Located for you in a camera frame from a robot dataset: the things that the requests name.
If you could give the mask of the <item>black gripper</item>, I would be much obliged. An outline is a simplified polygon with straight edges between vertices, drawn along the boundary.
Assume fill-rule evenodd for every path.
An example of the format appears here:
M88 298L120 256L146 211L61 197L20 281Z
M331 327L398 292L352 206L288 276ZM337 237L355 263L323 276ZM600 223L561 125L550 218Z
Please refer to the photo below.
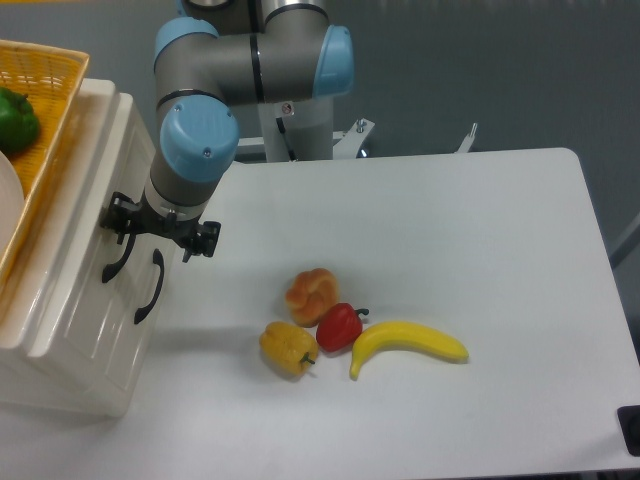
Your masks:
M163 216L145 200L137 203L121 192L114 192L102 209L99 225L116 235L118 245L127 235L151 234L170 239L183 249L182 262L188 263L192 257L211 258L218 244L221 224L199 220L199 216L180 220L175 213Z

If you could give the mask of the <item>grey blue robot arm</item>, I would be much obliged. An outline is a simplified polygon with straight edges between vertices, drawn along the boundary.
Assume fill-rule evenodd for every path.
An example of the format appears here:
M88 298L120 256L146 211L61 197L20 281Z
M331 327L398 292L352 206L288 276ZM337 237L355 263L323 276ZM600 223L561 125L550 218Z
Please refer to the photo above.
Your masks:
M349 93L349 30L321 1L181 1L156 35L159 147L139 199L114 193L100 224L132 250L152 234L186 257L213 255L220 226L202 214L236 156L236 105Z

